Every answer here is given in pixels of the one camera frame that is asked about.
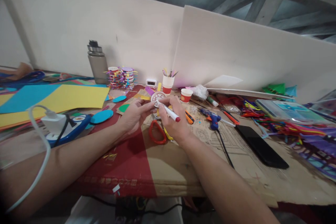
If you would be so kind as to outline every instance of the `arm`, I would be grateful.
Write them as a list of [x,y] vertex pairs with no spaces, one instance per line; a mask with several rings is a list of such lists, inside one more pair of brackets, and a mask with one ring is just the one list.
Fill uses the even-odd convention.
[[[34,190],[13,210],[13,216],[25,219],[81,176],[107,150],[131,135],[144,119],[156,112],[153,103],[132,103],[119,121],[101,131],[53,148],[44,173]],[[30,187],[43,161],[41,153],[0,173],[0,186],[6,208],[14,204]]]
[[201,142],[187,127],[185,109],[177,96],[161,101],[170,103],[181,118],[175,122],[159,107],[168,133],[187,153],[204,191],[223,222],[278,223],[270,209],[232,167]]

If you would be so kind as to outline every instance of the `hand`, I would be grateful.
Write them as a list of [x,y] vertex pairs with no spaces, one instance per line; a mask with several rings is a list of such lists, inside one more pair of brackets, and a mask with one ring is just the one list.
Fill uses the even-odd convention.
[[186,110],[182,107],[180,99],[177,96],[169,96],[159,102],[164,103],[169,106],[172,105],[173,111],[181,119],[178,123],[175,122],[172,118],[168,117],[168,114],[162,104],[159,105],[159,113],[163,123],[163,126],[166,128],[168,134],[177,141],[179,145],[183,143],[187,137],[192,134],[188,128],[188,123],[186,119]]
[[133,134],[150,114],[156,113],[154,103],[137,99],[132,102],[117,124],[125,132],[123,139]]

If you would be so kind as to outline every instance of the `black cable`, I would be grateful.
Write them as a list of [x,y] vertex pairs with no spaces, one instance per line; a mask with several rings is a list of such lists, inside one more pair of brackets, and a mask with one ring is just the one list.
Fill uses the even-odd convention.
[[[106,202],[106,201],[104,201],[104,200],[102,200],[102,199],[100,199],[100,198],[98,198],[98,197],[96,197],[96,196],[92,196],[92,195],[84,195],[84,196],[86,196],[86,197],[90,197],[90,198],[92,198],[92,199],[94,199],[94,200],[97,200],[97,201],[99,201],[100,203],[102,203],[102,204],[104,204],[104,205],[107,205],[107,206],[110,206],[110,207],[116,207],[117,205],[116,204],[113,204],[113,203],[109,203],[109,202]],[[127,208],[127,207],[125,207],[125,206],[123,206],[123,205],[121,205],[125,210],[127,210],[127,211],[130,211],[130,212],[132,212],[133,214],[136,214],[137,216],[143,216],[143,215],[146,215],[146,214],[156,214],[156,215],[164,215],[164,214],[166,214],[166,213],[168,213],[169,211],[171,211],[171,210],[173,210],[175,207],[177,207],[177,206],[181,206],[183,209],[185,209],[185,210],[187,210],[187,211],[189,211],[189,212],[191,212],[191,213],[193,213],[193,214],[204,214],[204,213],[208,213],[208,212],[196,212],[195,210],[193,210],[193,209],[191,209],[190,207],[187,207],[187,206],[185,206],[185,205],[182,205],[182,204],[175,204],[175,205],[173,205],[173,206],[171,206],[170,208],[168,208],[167,210],[165,210],[165,211],[163,211],[163,212],[157,212],[157,211],[145,211],[145,212],[140,212],[140,211],[134,211],[134,210],[132,210],[132,209],[129,209],[129,208]]]
[[67,126],[68,126],[68,123],[70,122],[70,116],[67,114],[65,115],[66,116],[66,121],[65,121],[65,124],[63,126],[63,129],[60,133],[60,135],[58,136],[58,138],[56,139],[56,142],[54,144],[54,147],[56,147],[58,145],[58,142],[60,141],[60,139],[62,138],[62,135],[64,133],[64,131],[66,130]]
[[224,152],[225,152],[225,154],[226,154],[226,156],[227,156],[227,159],[228,159],[230,165],[232,166],[232,168],[234,169],[234,166],[233,166],[233,163],[232,163],[232,161],[231,161],[231,159],[230,159],[230,156],[229,156],[229,154],[228,154],[228,151],[227,151],[226,148],[225,148],[225,145],[224,145],[224,142],[223,142],[222,135],[221,135],[221,133],[219,132],[218,129],[216,129],[216,131],[218,132],[219,137],[220,137],[220,140],[222,141],[222,145],[223,145],[223,148],[224,148]]

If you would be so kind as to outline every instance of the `white cable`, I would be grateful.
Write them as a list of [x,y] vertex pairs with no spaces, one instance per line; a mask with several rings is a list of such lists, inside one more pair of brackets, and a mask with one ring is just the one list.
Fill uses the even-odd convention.
[[51,112],[50,109],[48,109],[47,107],[45,106],[42,106],[42,105],[34,105],[32,107],[29,108],[28,110],[28,114],[29,114],[29,118],[31,120],[31,123],[33,125],[33,127],[36,129],[37,133],[40,135],[41,139],[43,140],[44,144],[45,144],[45,147],[47,148],[47,152],[45,153],[45,157],[44,157],[44,160],[43,160],[43,163],[41,165],[41,168],[34,180],[34,182],[32,183],[32,185],[29,187],[29,189],[22,195],[21,198],[18,199],[18,201],[16,201],[7,211],[6,213],[9,213],[11,212],[14,208],[16,208],[18,205],[20,205],[22,203],[22,201],[24,201],[24,199],[31,193],[31,191],[35,188],[36,184],[39,182],[43,172],[44,172],[44,169],[46,168],[47,166],[47,162],[49,160],[49,156],[50,156],[50,144],[49,142],[47,141],[46,137],[44,136],[43,132],[40,130],[40,128],[38,127],[35,119],[34,119],[34,116],[33,116],[33,108],[35,107],[41,107],[41,108],[44,108],[47,112]]

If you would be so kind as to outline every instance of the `forearm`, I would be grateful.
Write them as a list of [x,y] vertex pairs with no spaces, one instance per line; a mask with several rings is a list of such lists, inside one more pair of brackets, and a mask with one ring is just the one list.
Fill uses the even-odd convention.
[[[100,156],[111,149],[124,134],[122,127],[113,125],[94,134],[53,148],[44,173],[35,189],[13,211],[28,217],[82,175]],[[8,207],[30,187],[39,171],[45,153],[1,172],[2,190],[6,190]]]
[[228,223],[278,223],[269,208],[232,167],[193,134],[182,142],[202,187]]

